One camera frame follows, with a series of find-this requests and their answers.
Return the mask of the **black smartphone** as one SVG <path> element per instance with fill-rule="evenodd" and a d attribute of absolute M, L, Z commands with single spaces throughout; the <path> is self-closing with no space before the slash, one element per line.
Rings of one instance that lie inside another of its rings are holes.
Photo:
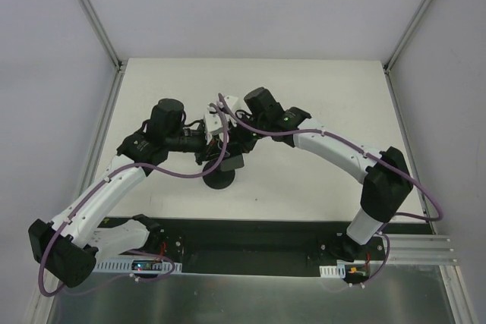
<path fill-rule="evenodd" d="M 223 172 L 234 171 L 245 166 L 242 154 L 224 158 L 219 164 L 219 170 Z"/>

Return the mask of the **black phone stand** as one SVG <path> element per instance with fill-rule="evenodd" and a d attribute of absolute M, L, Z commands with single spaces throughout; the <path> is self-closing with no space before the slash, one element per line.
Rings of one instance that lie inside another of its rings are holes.
<path fill-rule="evenodd" d="M 229 187 L 236 176 L 235 169 L 230 169 L 230 167 L 226 162 L 221 162 L 211 173 L 203 176 L 205 185 L 214 190 L 222 190 Z"/>

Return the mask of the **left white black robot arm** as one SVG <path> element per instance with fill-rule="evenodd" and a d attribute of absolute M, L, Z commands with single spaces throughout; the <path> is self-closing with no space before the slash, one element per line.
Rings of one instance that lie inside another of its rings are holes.
<path fill-rule="evenodd" d="M 211 104 L 195 130 L 185 125 L 185 107 L 176 99 L 161 99 L 139 129 L 127 136 L 102 175 L 73 203 L 48 222 L 37 219 L 28 229 L 34 259 L 39 263 L 38 285 L 47 297 L 44 274 L 50 272 L 62 287 L 74 288 L 91 274 L 97 263 L 130 250 L 151 255 L 161 250 L 160 225 L 144 214 L 115 228 L 101 228 L 102 220 L 125 195 L 153 171 L 182 178 L 202 178 L 214 172 L 229 144 L 228 113 L 221 103 Z M 161 168 L 170 152 L 202 156 L 220 148 L 206 171 L 182 174 Z"/>

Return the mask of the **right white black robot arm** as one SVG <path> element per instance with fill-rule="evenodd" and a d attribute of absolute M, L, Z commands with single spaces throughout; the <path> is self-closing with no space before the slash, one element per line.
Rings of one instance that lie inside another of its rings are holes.
<path fill-rule="evenodd" d="M 370 239 L 394 217 L 412 191 L 402 152 L 392 146 L 380 151 L 353 143 L 327 130 L 302 109 L 283 109 L 264 87 L 246 95 L 245 102 L 251 111 L 248 118 L 238 117 L 228 99 L 219 97 L 225 113 L 253 137 L 269 137 L 313 153 L 349 173 L 362 185 L 359 211 L 346 231 L 326 247 L 328 254 L 346 262 L 366 254 Z"/>

